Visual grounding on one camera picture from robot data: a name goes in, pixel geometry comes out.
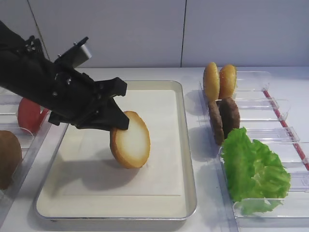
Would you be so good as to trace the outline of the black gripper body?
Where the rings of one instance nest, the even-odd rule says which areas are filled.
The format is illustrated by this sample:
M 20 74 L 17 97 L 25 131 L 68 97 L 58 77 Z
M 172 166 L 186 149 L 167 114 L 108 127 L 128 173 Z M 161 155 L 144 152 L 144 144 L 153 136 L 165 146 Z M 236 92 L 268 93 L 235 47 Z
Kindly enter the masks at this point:
M 36 103 L 51 110 L 49 122 L 70 123 L 77 128 L 95 128 L 101 103 L 98 88 L 87 74 L 65 62 L 38 59 Z

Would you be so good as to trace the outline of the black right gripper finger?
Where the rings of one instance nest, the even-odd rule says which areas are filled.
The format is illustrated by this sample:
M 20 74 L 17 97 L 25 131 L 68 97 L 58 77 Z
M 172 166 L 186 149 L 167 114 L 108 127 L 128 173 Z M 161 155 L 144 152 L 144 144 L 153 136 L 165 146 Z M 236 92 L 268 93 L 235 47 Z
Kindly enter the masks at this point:
M 96 81 L 94 94 L 98 100 L 113 98 L 115 96 L 125 96 L 127 90 L 127 83 L 119 77 L 109 80 Z

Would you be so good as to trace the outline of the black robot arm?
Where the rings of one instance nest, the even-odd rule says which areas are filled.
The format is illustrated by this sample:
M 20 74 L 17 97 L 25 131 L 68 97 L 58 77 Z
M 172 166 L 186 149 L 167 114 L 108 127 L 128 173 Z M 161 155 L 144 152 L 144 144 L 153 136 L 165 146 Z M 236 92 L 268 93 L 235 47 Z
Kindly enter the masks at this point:
M 55 61 L 48 60 L 42 43 L 27 40 L 0 26 L 0 85 L 50 110 L 49 122 L 78 129 L 127 130 L 129 118 L 116 96 L 125 96 L 127 84 L 116 77 L 95 81 L 76 68 L 90 58 L 87 38 L 81 39 Z

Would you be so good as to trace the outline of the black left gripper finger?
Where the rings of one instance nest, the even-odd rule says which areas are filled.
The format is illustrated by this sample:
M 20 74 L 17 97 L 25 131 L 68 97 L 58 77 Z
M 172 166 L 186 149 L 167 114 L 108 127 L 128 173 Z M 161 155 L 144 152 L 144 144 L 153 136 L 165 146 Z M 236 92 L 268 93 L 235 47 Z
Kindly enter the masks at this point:
M 78 129 L 111 131 L 112 129 L 127 130 L 128 126 L 129 118 L 114 99 L 102 100 L 90 105 L 76 121 Z

